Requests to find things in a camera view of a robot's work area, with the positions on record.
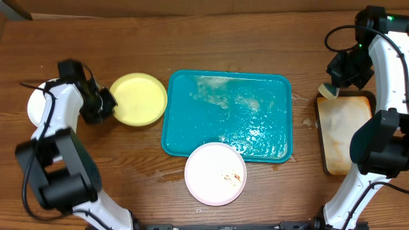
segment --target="water stain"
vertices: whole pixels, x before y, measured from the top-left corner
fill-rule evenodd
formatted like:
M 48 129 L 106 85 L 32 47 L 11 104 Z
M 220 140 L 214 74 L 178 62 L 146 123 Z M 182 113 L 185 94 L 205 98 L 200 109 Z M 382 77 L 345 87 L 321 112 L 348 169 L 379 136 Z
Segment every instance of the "water stain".
M 218 105 L 222 109 L 229 107 L 226 83 L 233 81 L 231 78 L 197 76 L 195 80 L 197 83 L 197 94 L 192 94 L 193 99 Z
M 296 102 L 297 100 L 303 100 L 303 101 L 308 101 L 308 98 L 305 98 L 303 96 L 300 96 L 296 93 L 292 93 L 291 94 L 291 99 L 293 100 L 293 102 Z
M 260 103 L 254 98 L 246 98 L 238 95 L 235 102 L 236 104 L 246 105 L 253 112 L 258 112 L 260 110 Z
M 293 163 L 297 162 L 297 160 L 295 160 L 294 155 L 290 156 L 287 161 L 288 161 L 288 162 L 293 162 Z

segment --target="blue tray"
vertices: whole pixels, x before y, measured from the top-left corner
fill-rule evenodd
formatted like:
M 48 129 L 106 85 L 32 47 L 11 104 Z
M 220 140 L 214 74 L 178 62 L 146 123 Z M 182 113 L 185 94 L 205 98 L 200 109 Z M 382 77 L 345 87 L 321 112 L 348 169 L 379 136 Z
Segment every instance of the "blue tray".
M 281 75 L 179 70 L 162 132 L 170 155 L 223 142 L 247 162 L 283 163 L 293 152 L 291 85 Z

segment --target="white bowl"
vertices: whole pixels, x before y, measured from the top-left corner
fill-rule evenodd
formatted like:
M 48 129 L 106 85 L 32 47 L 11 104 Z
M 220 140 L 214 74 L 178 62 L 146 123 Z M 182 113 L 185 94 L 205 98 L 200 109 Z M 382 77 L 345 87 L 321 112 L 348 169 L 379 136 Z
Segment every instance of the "white bowl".
M 220 206 L 243 191 L 247 170 L 242 156 L 231 146 L 212 142 L 198 147 L 187 160 L 185 182 L 200 202 Z
M 45 87 L 45 82 L 41 83 L 39 88 L 44 88 Z M 38 125 L 41 122 L 41 118 L 43 116 L 45 108 L 45 98 L 43 91 L 35 89 L 33 93 L 30 96 L 30 99 L 28 100 L 27 104 L 27 113 L 28 113 L 28 118 L 34 124 L 35 126 L 38 127 Z

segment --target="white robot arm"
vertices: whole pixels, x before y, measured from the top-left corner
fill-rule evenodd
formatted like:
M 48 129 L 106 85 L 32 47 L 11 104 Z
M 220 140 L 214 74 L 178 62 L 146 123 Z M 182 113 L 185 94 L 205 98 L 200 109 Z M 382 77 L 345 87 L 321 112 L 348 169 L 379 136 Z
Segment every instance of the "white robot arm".
M 56 98 L 54 114 L 45 137 L 55 135 L 58 130 L 71 128 L 74 132 L 77 129 L 77 120 L 80 109 L 83 106 L 84 99 L 74 84 L 61 84 L 50 89 L 50 92 Z M 44 129 L 52 104 L 51 96 L 44 94 L 46 103 L 42 120 L 32 139 L 37 139 Z M 53 163 L 64 160 L 61 155 L 53 158 Z M 131 213 L 117 205 L 103 189 L 97 193 L 96 201 L 86 201 L 72 208 L 72 213 L 83 218 L 97 229 L 105 230 L 106 227 L 114 230 L 133 230 Z
M 384 15 L 384 17 L 389 21 L 394 20 L 394 16 Z M 388 33 L 385 33 L 385 35 L 397 45 L 402 53 L 409 55 L 409 36 L 407 31 L 389 31 Z M 379 117 L 381 120 L 375 125 L 370 126 L 365 124 L 353 137 L 351 142 L 351 159 L 353 160 L 351 169 L 336 195 L 323 209 L 325 225 L 331 227 L 328 227 L 328 229 L 355 229 L 359 215 L 382 185 L 375 186 L 365 194 L 367 188 L 374 182 L 387 183 L 391 178 L 396 177 L 400 171 L 408 170 L 406 165 L 407 158 L 399 156 L 406 151 L 402 149 L 402 146 L 407 146 L 407 144 L 403 143 L 403 139 L 394 139 L 392 137 L 396 128 L 402 124 L 402 121 L 399 121 L 399 117 L 400 120 L 402 120 L 402 117 L 408 114 L 408 107 L 406 104 L 407 92 L 405 89 L 408 81 L 408 79 L 406 79 L 407 75 L 405 75 L 405 68 L 407 67 L 403 66 L 401 57 L 393 46 L 380 35 L 376 35 L 373 38 L 368 46 L 367 52 L 373 62 L 376 77 L 377 103 L 376 115 L 373 119 Z M 379 114 L 386 114 L 389 111 L 397 114 L 397 117 L 395 116 L 394 118 L 391 118 L 386 115 L 380 117 Z M 377 130 L 381 130 L 382 121 L 387 121 L 388 119 L 390 119 L 390 121 L 385 122 L 384 125 L 388 125 L 391 128 L 386 131 L 382 130 L 383 133 L 380 132 L 378 134 L 379 136 L 374 137 L 373 141 L 375 141 L 376 138 L 384 138 L 383 141 L 390 141 L 390 144 L 382 146 L 384 148 L 378 146 L 379 148 L 377 150 L 366 149 L 366 144 L 373 143 L 369 141 L 365 142 L 365 137 L 362 138 L 362 136 L 367 136 L 369 132 L 374 133 Z M 357 150 L 358 144 L 361 145 L 360 150 Z M 398 163 L 401 165 L 396 167 L 396 171 L 390 170 L 390 168 L 394 167 L 393 164 L 396 164 L 395 162 L 391 163 L 393 160 L 390 160 L 390 162 L 385 163 L 384 165 L 376 161 L 372 161 L 365 165 L 363 162 L 370 161 L 371 159 L 369 159 L 367 155 L 362 157 L 362 155 L 366 154 L 364 151 L 370 152 L 368 154 L 373 153 L 377 155 L 376 157 L 378 159 L 376 160 L 379 161 L 383 160 L 382 158 L 390 160 L 388 159 L 389 155 L 392 155 L 395 157 L 393 160 L 396 160 L 397 162 L 401 161 L 402 163 Z
M 98 169 L 75 135 L 80 113 L 87 123 L 98 123 L 112 113 L 116 103 L 107 89 L 98 88 L 93 76 L 85 79 L 82 63 L 66 60 L 58 67 L 60 78 L 45 86 L 49 93 L 44 93 L 41 122 L 31 141 L 17 146 L 17 160 L 27 169 L 28 155 L 34 153 L 33 146 L 42 138 L 40 148 L 46 155 L 36 153 L 28 178 L 40 204 L 81 217 L 96 229 L 133 230 L 132 214 L 102 189 Z M 65 162 L 65 169 L 50 173 L 43 170 L 59 161 Z

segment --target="brown stain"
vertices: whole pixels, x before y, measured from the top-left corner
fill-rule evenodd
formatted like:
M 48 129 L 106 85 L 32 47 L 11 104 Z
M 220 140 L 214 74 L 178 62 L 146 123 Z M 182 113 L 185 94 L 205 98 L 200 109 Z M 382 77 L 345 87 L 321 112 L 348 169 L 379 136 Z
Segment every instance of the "brown stain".
M 235 178 L 236 178 L 239 182 L 242 182 L 239 175 L 235 174 Z
M 362 100 L 364 101 L 366 107 L 369 109 L 369 111 L 371 111 L 371 104 L 369 103 L 369 99 L 366 96 L 362 97 Z
M 227 72 L 240 72 L 242 71 L 242 67 L 236 61 L 230 61 L 226 63 L 226 71 Z
M 279 164 L 273 164 L 271 168 L 273 169 L 273 171 L 277 171 L 279 170 Z
M 320 104 L 322 102 L 326 102 L 328 99 L 326 99 L 325 97 L 318 97 L 317 98 L 317 103 Z
M 332 140 L 332 145 L 334 149 L 337 151 L 337 155 L 342 155 L 342 151 L 339 149 L 339 142 Z

